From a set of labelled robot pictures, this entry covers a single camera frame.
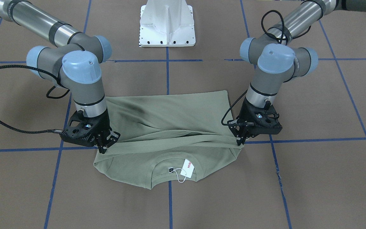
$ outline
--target white plastic base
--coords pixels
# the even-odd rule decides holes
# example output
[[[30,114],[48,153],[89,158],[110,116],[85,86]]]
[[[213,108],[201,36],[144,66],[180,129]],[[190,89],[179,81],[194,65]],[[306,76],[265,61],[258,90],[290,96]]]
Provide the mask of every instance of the white plastic base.
[[[148,0],[141,7],[139,46],[185,47],[196,44],[193,8],[185,0]]]

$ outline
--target sage green fabric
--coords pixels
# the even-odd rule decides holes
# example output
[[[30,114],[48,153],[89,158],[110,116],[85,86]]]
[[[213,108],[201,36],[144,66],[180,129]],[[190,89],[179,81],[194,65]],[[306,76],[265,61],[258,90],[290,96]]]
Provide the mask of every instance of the sage green fabric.
[[[221,125],[229,108],[227,91],[106,101],[111,127],[121,137],[104,155],[97,153],[94,166],[115,181],[152,189],[176,180],[169,168],[182,168],[185,159],[194,165],[186,180],[199,181],[235,161],[243,147]]]

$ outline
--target robotic arm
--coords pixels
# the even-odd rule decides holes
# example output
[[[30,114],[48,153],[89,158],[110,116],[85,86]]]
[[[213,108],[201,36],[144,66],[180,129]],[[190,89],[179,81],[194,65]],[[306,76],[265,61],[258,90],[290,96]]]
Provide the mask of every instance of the robotic arm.
[[[226,124],[237,137],[238,145],[250,137],[276,135],[282,130],[279,114],[273,107],[280,86],[309,74],[318,65],[318,56],[313,49],[286,45],[315,21],[339,9],[366,12],[366,0],[306,0],[261,37],[243,41],[241,58],[256,66],[239,116]]]
[[[90,37],[26,0],[0,0],[0,17],[27,28],[58,47],[32,48],[26,64],[53,74],[55,77],[31,70],[72,93],[77,110],[60,133],[63,141],[95,145],[100,153],[105,153],[120,137],[110,127],[99,66],[112,54],[109,41],[103,36]]]

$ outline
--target tag string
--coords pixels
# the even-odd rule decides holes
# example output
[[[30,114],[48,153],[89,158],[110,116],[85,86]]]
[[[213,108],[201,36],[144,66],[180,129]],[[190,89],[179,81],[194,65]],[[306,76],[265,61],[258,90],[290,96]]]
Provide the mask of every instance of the tag string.
[[[186,175],[187,175],[187,172],[184,170],[184,169],[181,169],[181,168],[177,168],[177,169],[175,169],[175,170],[173,170],[173,171],[170,171],[169,173],[173,173],[174,171],[176,172],[176,177],[177,177],[177,181],[179,181],[179,183],[183,183],[185,180],[186,180],[186,176],[184,176],[184,179],[183,179],[183,181],[180,181],[179,180],[179,175],[177,174],[177,171],[176,170],[181,170],[181,171],[184,171],[184,173],[186,173]]]

